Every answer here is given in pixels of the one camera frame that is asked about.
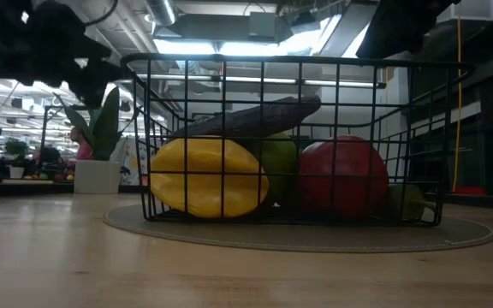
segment yellow cable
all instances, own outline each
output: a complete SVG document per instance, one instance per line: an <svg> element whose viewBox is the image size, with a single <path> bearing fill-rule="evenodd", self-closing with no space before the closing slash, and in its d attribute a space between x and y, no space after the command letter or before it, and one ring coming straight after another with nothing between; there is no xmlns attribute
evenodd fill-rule
<svg viewBox="0 0 493 308"><path fill-rule="evenodd" d="M458 9L458 62L461 62L461 3L456 5ZM461 76L461 69L458 68L458 77ZM456 185L458 184L458 161L460 159L460 129L461 129L461 103L462 89L461 82L458 84L458 124L455 132L455 153L454 153L454 184L452 192L455 193Z"/></svg>

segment red object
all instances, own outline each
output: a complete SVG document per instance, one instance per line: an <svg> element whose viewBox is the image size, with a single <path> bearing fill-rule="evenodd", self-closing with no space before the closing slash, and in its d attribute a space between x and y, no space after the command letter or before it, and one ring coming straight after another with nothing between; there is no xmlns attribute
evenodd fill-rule
<svg viewBox="0 0 493 308"><path fill-rule="evenodd" d="M458 194L466 194L466 195L472 195L472 196L485 196L486 192L482 187L462 187L462 186L457 186L455 188L455 192Z"/></svg>
<svg viewBox="0 0 493 308"><path fill-rule="evenodd" d="M369 143L356 136L336 138L334 206L331 204L332 177L300 176L302 205L312 210L330 210L347 220L366 219L383 203L389 185L387 168ZM300 155L300 173L331 175L333 142L317 142ZM371 176L368 175L371 151Z"/></svg>
<svg viewBox="0 0 493 308"><path fill-rule="evenodd" d="M92 148L86 141L79 143L76 158L77 160L92 160Z"/></svg>

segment round placemat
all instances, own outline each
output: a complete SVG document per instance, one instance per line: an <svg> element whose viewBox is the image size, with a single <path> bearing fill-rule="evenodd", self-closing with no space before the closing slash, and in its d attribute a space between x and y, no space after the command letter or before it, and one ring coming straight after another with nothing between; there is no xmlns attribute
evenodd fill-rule
<svg viewBox="0 0 493 308"><path fill-rule="evenodd" d="M104 222L168 240L286 252L426 252L493 240L492 228L452 217L434 228L148 222L141 205L132 205L109 211Z"/></svg>

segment yellow fruit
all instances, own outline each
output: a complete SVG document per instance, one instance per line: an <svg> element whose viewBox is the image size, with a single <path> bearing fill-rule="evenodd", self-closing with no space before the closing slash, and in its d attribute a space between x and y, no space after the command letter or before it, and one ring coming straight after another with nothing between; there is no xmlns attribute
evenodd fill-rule
<svg viewBox="0 0 493 308"><path fill-rule="evenodd" d="M176 139L163 146L151 161L151 170L184 172L184 145L184 139ZM256 158L242 146L225 140L224 169L226 173L253 174L224 176L224 217L237 217L256 209L258 206ZM189 139L187 170L221 172L222 141ZM220 217L221 180L221 175L187 175L187 212L203 218ZM269 188L267 176L261 176L260 184L260 202L262 202ZM185 211L184 174L151 174L151 191L165 204Z"/></svg>

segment table surface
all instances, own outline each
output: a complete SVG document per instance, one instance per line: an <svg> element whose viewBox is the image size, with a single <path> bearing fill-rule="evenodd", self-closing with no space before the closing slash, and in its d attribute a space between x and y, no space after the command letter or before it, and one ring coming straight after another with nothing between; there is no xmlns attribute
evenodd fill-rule
<svg viewBox="0 0 493 308"><path fill-rule="evenodd" d="M202 246L102 223L136 195L0 198L0 307L493 307L493 243L324 254ZM493 227L493 210L445 215Z"/></svg>

